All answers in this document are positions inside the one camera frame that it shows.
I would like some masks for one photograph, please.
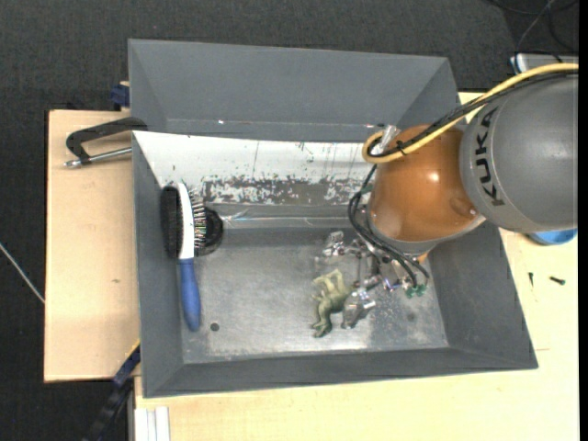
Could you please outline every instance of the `wooden table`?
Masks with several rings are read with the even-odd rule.
[[[68,133],[125,116],[49,116],[47,382],[111,378],[139,337],[130,158],[62,166]],[[96,153],[129,135],[100,143]],[[137,376],[135,404],[169,407],[174,441],[578,439],[577,238],[542,246],[501,234],[539,369],[149,400]]]

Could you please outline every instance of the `gray carpet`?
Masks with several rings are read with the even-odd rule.
[[[555,25],[577,50],[576,10]],[[532,19],[481,0],[0,0],[0,242],[42,291],[44,112],[111,109],[128,38],[440,55],[460,89],[482,90]],[[564,50],[542,24],[525,43]],[[44,385],[43,306],[2,255],[0,291],[0,440],[79,439],[107,383]]]

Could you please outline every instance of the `hairbrush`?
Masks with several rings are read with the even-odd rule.
[[[182,310],[187,327],[195,332],[200,326],[200,293],[194,272],[194,257],[218,246],[222,221],[203,199],[188,191],[184,183],[166,185],[161,195],[161,223],[164,247],[177,260]]]

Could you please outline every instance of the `yellow cable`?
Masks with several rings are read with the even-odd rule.
[[[557,72],[569,72],[569,71],[574,71],[574,70],[578,70],[578,69],[579,69],[579,65],[577,63],[552,63],[550,65],[543,65],[541,67],[536,67],[535,69],[531,69],[526,72],[519,73],[518,75],[515,75],[514,77],[511,77],[508,80],[505,80],[501,84],[498,84],[497,86],[495,86],[490,91],[484,93],[481,96],[478,96],[474,102],[483,101],[485,98],[492,96],[492,95],[496,95],[497,93],[500,93],[503,90],[506,90],[507,88],[510,88],[511,86],[516,85],[516,84],[526,80],[527,78],[531,78],[535,75],[551,74],[551,73],[557,73]],[[452,120],[451,122],[448,122],[444,126],[441,126],[440,128],[436,129],[434,132],[431,132],[431,134],[429,134],[428,136],[422,138],[418,142],[415,142],[413,145],[403,147],[402,152],[391,153],[390,155],[385,155],[383,157],[374,157],[369,151],[369,146],[373,145],[384,134],[383,131],[376,132],[375,134],[369,136],[369,138],[364,142],[364,146],[361,150],[361,154],[364,157],[364,160],[366,162],[371,163],[371,164],[385,164],[386,162],[392,162],[394,160],[397,160],[397,159],[403,157],[404,155],[406,155],[408,153],[411,153],[417,149],[420,149],[421,147],[426,145],[428,142],[432,141],[435,137],[440,136],[443,132],[445,132],[446,130],[448,130],[448,129],[452,128],[453,126],[455,126],[456,124],[458,124],[458,122],[460,122],[463,118],[465,118],[466,115],[467,115],[467,113],[464,114],[463,116],[455,119],[455,120]]]

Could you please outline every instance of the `green toy dinosaur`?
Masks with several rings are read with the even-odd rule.
[[[317,277],[313,282],[322,285],[321,294],[312,296],[313,299],[319,301],[317,309],[319,321],[312,326],[316,330],[314,336],[319,338],[331,332],[333,328],[331,314],[343,310],[345,300],[356,287],[346,286],[343,282],[343,275],[338,269]]]

